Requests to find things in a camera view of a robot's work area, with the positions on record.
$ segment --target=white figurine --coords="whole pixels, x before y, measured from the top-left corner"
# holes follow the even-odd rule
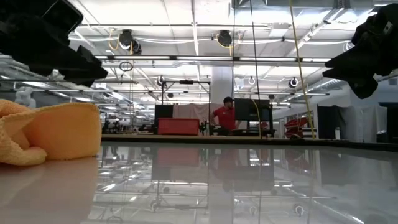
[[[36,101],[32,98],[33,88],[31,87],[20,87],[16,92],[15,102],[27,106],[29,108],[36,108]]]

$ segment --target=black frame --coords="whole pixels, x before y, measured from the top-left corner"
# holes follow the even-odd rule
[[[166,80],[164,80],[163,82],[162,82],[162,105],[163,105],[163,99],[164,99],[164,93],[165,93],[165,90],[164,90],[164,87],[166,86],[166,83],[180,83],[181,81],[186,81],[186,80],[180,80],[180,81],[166,81]],[[210,100],[211,100],[211,82],[210,81],[191,81],[191,80],[189,80],[192,84],[194,84],[194,83],[199,83],[199,84],[201,84],[201,83],[207,83],[208,85],[209,85],[209,114],[208,114],[208,120],[209,120],[209,122],[210,122]]]

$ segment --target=red shirt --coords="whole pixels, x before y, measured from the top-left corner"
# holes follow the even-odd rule
[[[230,131],[235,130],[235,108],[227,109],[224,106],[214,111],[214,116],[218,117],[218,124]]]

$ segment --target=black spotlight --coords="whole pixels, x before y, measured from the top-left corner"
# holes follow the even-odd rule
[[[162,86],[163,82],[164,82],[163,75],[161,75],[159,78],[156,79],[156,83],[158,86]]]
[[[119,44],[120,47],[124,50],[131,50],[132,45],[132,54],[133,55],[140,55],[142,53],[141,45],[138,41],[134,40],[131,34],[130,29],[124,29],[119,36]]]
[[[229,47],[232,43],[232,37],[229,34],[229,30],[221,30],[218,34],[217,41],[224,47]]]
[[[291,80],[289,80],[289,87],[296,88],[297,84],[299,84],[299,81],[296,78],[293,77]]]

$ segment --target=man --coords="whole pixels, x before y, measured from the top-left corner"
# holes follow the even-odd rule
[[[222,135],[228,135],[232,130],[235,130],[240,125],[240,121],[235,124],[235,108],[233,107],[234,100],[231,97],[224,99],[224,106],[218,108],[210,115],[210,124],[216,125],[215,117],[218,117],[218,124],[224,129],[219,132]]]

